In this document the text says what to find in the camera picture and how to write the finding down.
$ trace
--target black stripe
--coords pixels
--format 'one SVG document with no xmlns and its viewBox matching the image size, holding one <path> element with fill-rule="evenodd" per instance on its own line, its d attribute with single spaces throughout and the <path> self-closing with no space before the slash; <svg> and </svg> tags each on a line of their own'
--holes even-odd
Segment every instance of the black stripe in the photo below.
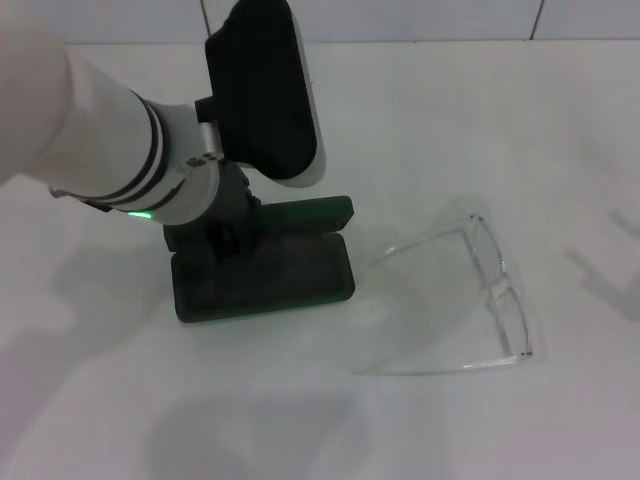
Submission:
<svg viewBox="0 0 640 480">
<path fill-rule="evenodd" d="M 167 126 L 165 124 L 162 116 L 154 110 L 156 116 L 158 117 L 158 121 L 160 123 L 160 129 L 162 130 L 162 155 L 160 157 L 160 163 L 158 164 L 158 169 L 155 171 L 153 176 L 149 179 L 147 184 L 138 190 L 133 195 L 123 198 L 122 200 L 117 200 L 115 202 L 103 202 L 106 205 L 116 206 L 116 205 L 124 205 L 125 203 L 135 202 L 136 200 L 145 196 L 149 191 L 155 187 L 160 180 L 164 177 L 164 174 L 167 173 L 167 167 L 169 166 L 169 150 L 171 149 L 171 143 L 169 139 L 169 134 L 167 130 Z"/>
<path fill-rule="evenodd" d="M 154 203 L 149 208 L 143 208 L 142 210 L 137 209 L 137 210 L 120 210 L 120 211 L 129 213 L 129 212 L 153 212 L 154 210 L 158 210 L 160 207 L 164 207 L 167 203 L 173 200 L 173 197 L 175 197 L 178 194 L 178 192 L 182 188 L 182 185 L 184 185 L 184 182 L 185 181 L 182 180 L 178 185 L 175 186 L 175 188 L 172 188 L 171 191 L 167 195 L 165 195 L 165 197 L 162 200 Z"/>
<path fill-rule="evenodd" d="M 82 198 L 84 200 L 90 200 L 92 202 L 104 203 L 106 205 L 119 205 L 120 203 L 123 203 L 123 202 L 105 202 L 105 200 L 120 197 L 125 193 L 130 192 L 131 190 L 136 188 L 140 184 L 140 182 L 142 182 L 144 177 L 146 177 L 149 171 L 151 170 L 151 167 L 153 166 L 153 162 L 156 158 L 156 154 L 158 153 L 158 126 L 156 125 L 156 121 L 153 118 L 151 107 L 147 104 L 146 101 L 140 98 L 137 93 L 135 92 L 132 92 L 132 93 L 136 97 L 138 97 L 138 99 L 142 102 L 142 105 L 144 106 L 144 109 L 147 111 L 147 115 L 149 116 L 149 122 L 151 123 L 151 147 L 149 148 L 149 155 L 147 156 L 147 160 L 144 162 L 142 169 L 138 172 L 135 178 L 131 180 L 131 182 L 129 182 L 126 186 L 118 190 L 117 192 L 110 193 L 109 195 L 103 195 L 100 197 L 80 197 L 79 196 L 78 198 Z M 163 138 L 165 138 L 166 130 L 163 131 L 162 133 L 163 133 Z"/>
</svg>

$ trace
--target green led light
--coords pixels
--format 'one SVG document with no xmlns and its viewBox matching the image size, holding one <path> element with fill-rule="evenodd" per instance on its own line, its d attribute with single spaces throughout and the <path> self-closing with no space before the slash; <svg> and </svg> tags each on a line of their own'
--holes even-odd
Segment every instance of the green led light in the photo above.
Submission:
<svg viewBox="0 0 640 480">
<path fill-rule="evenodd" d="M 132 217 L 153 218 L 153 215 L 147 212 L 128 212 Z"/>
</svg>

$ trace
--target white wall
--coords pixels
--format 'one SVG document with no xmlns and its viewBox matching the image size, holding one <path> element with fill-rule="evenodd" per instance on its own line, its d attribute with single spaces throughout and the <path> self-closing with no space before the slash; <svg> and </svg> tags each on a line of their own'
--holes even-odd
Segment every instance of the white wall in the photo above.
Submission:
<svg viewBox="0 0 640 480">
<path fill-rule="evenodd" d="M 199 0 L 18 0 L 69 43 L 206 38 Z M 235 0 L 205 0 L 223 20 Z M 540 0 L 289 0 L 307 41 L 527 39 Z"/>
<path fill-rule="evenodd" d="M 234 0 L 205 0 L 213 23 Z M 528 39 L 540 0 L 289 0 L 311 42 Z"/>
<path fill-rule="evenodd" d="M 17 1 L 68 43 L 197 43 L 207 38 L 199 0 Z"/>
<path fill-rule="evenodd" d="M 640 38 L 640 0 L 546 0 L 535 38 Z"/>
</svg>

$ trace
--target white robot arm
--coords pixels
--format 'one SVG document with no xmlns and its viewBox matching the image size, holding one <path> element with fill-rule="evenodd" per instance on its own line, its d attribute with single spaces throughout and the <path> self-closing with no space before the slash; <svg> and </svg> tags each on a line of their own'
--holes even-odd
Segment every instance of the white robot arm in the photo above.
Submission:
<svg viewBox="0 0 640 480">
<path fill-rule="evenodd" d="M 348 197 L 262 206 L 238 164 L 276 181 L 322 172 L 286 0 L 239 0 L 205 44 L 214 95 L 141 98 L 19 14 L 0 20 L 0 184 L 22 173 L 102 211 L 164 225 L 186 322 L 349 298 L 335 233 Z"/>
</svg>

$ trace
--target white surface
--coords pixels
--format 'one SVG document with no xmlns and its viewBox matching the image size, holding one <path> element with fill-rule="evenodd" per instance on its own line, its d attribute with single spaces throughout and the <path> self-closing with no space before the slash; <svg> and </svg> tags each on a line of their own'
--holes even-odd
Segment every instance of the white surface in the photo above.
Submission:
<svg viewBox="0 0 640 480">
<path fill-rule="evenodd" d="M 38 14 L 68 43 L 200 43 L 207 39 L 199 0 L 9 1 Z"/>
<path fill-rule="evenodd" d="M 640 38 L 637 0 L 546 0 L 536 39 Z"/>
<path fill-rule="evenodd" d="M 208 89 L 200 47 L 79 50 L 142 95 Z M 485 213 L 517 258 L 523 368 L 350 375 L 357 301 L 185 327 L 157 225 L 0 190 L 0 478 L 632 478 L 640 431 L 640 44 L 308 47 L 327 172 L 374 247 Z"/>
<path fill-rule="evenodd" d="M 212 29 L 235 0 L 204 0 Z M 289 0 L 308 42 L 525 40 L 540 0 Z"/>
</svg>

